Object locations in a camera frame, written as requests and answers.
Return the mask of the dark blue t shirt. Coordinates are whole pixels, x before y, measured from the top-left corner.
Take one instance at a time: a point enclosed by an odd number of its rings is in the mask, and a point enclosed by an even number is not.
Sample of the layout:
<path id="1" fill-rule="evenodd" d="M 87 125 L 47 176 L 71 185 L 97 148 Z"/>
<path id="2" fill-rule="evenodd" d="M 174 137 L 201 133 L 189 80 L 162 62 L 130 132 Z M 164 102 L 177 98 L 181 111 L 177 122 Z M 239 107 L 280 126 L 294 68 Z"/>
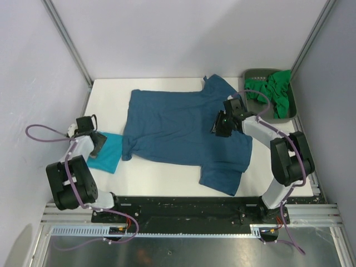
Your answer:
<path id="1" fill-rule="evenodd" d="M 211 132 L 223 101 L 235 93 L 222 77 L 204 77 L 197 92 L 133 90 L 123 132 L 122 160 L 140 158 L 200 166 L 199 183 L 234 196 L 250 164 L 253 139 Z"/>

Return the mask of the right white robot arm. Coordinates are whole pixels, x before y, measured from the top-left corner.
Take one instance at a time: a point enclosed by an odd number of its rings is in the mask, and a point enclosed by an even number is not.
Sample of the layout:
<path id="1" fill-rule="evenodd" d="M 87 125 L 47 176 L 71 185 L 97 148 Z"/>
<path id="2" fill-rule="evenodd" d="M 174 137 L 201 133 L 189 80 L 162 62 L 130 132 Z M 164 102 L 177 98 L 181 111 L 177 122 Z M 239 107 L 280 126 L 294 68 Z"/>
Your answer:
<path id="1" fill-rule="evenodd" d="M 270 150 L 273 180 L 259 197 L 254 216 L 262 223 L 270 223 L 286 203 L 296 187 L 306 184 L 308 175 L 315 171 L 315 164 L 305 135 L 300 132 L 284 133 L 260 116 L 247 111 L 241 97 L 229 96 L 224 101 L 211 132 L 229 137 L 238 131 L 257 139 Z"/>

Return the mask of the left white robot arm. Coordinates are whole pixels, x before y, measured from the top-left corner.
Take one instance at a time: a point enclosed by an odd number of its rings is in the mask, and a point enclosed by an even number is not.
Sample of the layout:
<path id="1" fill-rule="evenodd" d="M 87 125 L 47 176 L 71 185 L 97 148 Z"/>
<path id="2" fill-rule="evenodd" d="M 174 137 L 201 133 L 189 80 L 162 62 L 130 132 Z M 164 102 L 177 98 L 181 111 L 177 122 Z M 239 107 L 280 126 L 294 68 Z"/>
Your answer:
<path id="1" fill-rule="evenodd" d="M 69 148 L 57 162 L 46 167 L 53 200 L 59 210 L 78 207 L 94 209 L 110 222 L 122 218 L 123 209 L 116 205 L 114 195 L 98 189 L 87 161 L 98 158 L 107 137 L 97 131 L 96 115 L 76 119 L 69 136 Z"/>

